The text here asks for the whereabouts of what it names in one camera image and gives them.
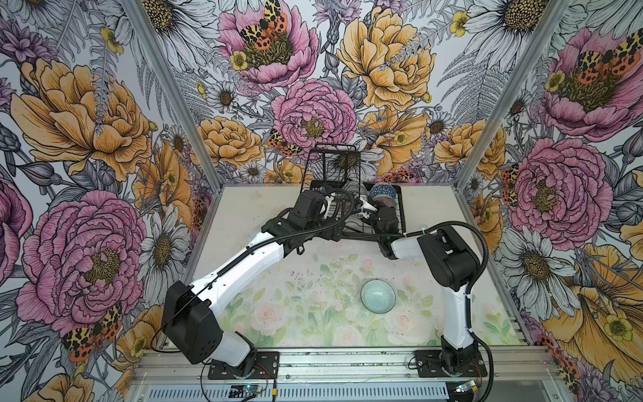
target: daisy center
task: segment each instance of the daisy center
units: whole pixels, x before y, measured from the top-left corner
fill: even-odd
[[[525,107],[525,104],[521,100],[517,100],[514,102],[513,105],[511,105],[511,108],[509,108],[509,112],[511,114],[518,114],[522,112],[523,107]]]
[[[154,248],[154,260],[156,261],[156,266],[165,266],[167,260],[170,259],[171,251],[172,244],[170,242],[170,237],[165,233],[161,234],[156,241],[156,247]]]
[[[513,0],[505,9],[505,24],[517,31],[526,31],[538,24],[549,0]]]
[[[525,268],[529,275],[536,280],[545,280],[549,278],[549,265],[545,259],[534,251],[528,251],[523,257]]]
[[[444,123],[442,122],[433,122],[429,126],[429,132],[431,134],[436,134],[438,132],[441,132],[444,129]]]
[[[223,106],[230,106],[232,103],[232,94],[230,92],[222,92],[219,100]]]
[[[359,165],[359,156],[356,154],[339,155],[335,161],[337,169],[350,170]]]
[[[174,137],[174,149],[183,152],[183,139],[180,136]]]
[[[165,0],[143,0],[143,6],[157,30],[164,30],[172,24],[172,9]]]

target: floral wallpaper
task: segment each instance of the floral wallpaper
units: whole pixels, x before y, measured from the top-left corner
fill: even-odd
[[[571,4],[561,25],[577,27],[554,34],[507,111],[499,169],[483,160],[464,187],[577,401],[643,400],[642,12]]]
[[[99,3],[115,41],[141,53],[122,1]],[[330,171],[444,183],[460,172],[548,0],[142,3],[224,183],[323,179],[322,159],[309,157],[319,143],[361,153],[334,158]],[[564,20],[557,41],[579,22]],[[144,54],[137,61],[145,66]],[[489,178],[505,163],[505,139],[499,132],[485,155]]]
[[[126,399],[212,201],[112,10],[0,1],[3,400]]]

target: floral tablecloth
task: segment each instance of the floral tablecloth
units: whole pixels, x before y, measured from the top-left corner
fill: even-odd
[[[437,188],[412,191],[438,191],[432,189]],[[228,259],[232,250],[241,249],[254,236],[257,225],[292,204],[297,193],[298,188],[226,188],[211,232],[216,240],[211,244],[216,246],[206,245],[201,260],[211,267],[213,262]],[[455,198],[440,204],[449,210],[455,205],[459,213]],[[410,200],[405,200],[405,211],[416,217],[414,221],[422,217]],[[462,219],[439,210],[432,213],[441,220]],[[415,229],[412,223],[408,226]],[[203,270],[203,266],[197,268],[195,277],[209,272]],[[370,279],[385,280],[395,290],[395,307],[390,312],[374,314],[361,303],[361,288]],[[478,335],[493,345],[519,344],[487,274],[475,286],[473,298],[473,325]],[[219,324],[242,333],[259,347],[379,347],[438,345],[444,321],[441,287],[424,259],[389,260],[374,242],[313,239],[306,243],[303,255],[290,254],[240,292]]]

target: bowl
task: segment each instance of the bowl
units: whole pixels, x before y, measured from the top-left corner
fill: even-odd
[[[362,286],[361,300],[364,307],[375,314],[384,314],[395,305],[395,291],[383,280],[369,280]]]

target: purple flower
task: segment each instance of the purple flower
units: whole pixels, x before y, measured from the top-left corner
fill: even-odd
[[[346,92],[324,81],[298,81],[272,103],[275,126],[284,140],[308,153],[317,143],[348,143],[355,135],[357,118]]]
[[[0,78],[0,112],[9,113],[11,106],[11,95],[14,89],[7,83],[6,78]]]
[[[314,20],[320,23],[338,17],[341,22],[348,25],[354,19],[358,19],[361,12],[360,0],[318,0],[313,6],[317,9],[313,14]]]
[[[619,402],[619,391],[602,377],[593,365],[581,360],[576,361],[580,374],[584,402]]]
[[[137,276],[146,234],[134,207],[111,192],[54,206],[24,242],[29,282],[16,300],[18,317],[66,334],[93,328],[117,304],[127,314],[143,292]]]
[[[518,166],[518,205],[509,207],[515,229],[526,226],[567,251],[591,239],[607,219],[613,192],[599,151],[579,138],[536,142]]]
[[[0,286],[14,271],[20,238],[32,224],[32,208],[10,182],[0,178]]]
[[[5,54],[17,63],[34,64],[37,59],[47,63],[57,59],[58,50],[49,44],[29,27],[21,29],[15,21],[0,19],[0,53]]]
[[[592,142],[607,140],[643,114],[643,63],[635,64],[625,74],[605,70],[589,84],[579,81],[577,63],[583,52],[600,54],[615,49],[626,36],[601,37],[583,28],[559,52],[559,60],[549,67],[545,99],[540,117],[547,127],[555,126],[569,136],[584,136]]]
[[[235,9],[232,14],[219,16],[219,40],[223,43],[219,51],[223,57],[230,58],[233,68],[247,84],[239,91],[260,93],[274,87],[286,87],[299,78],[309,77],[315,70],[319,48],[317,31],[308,30],[297,7],[290,10],[285,2],[280,4],[287,28],[285,33],[278,34],[278,46],[266,50],[246,46],[239,33],[245,27],[259,23],[264,17],[263,5],[257,12],[248,9],[242,14]]]
[[[375,7],[381,7],[382,10],[390,8],[393,14],[397,13],[399,15],[405,13],[410,5],[409,0],[377,0],[375,2]]]

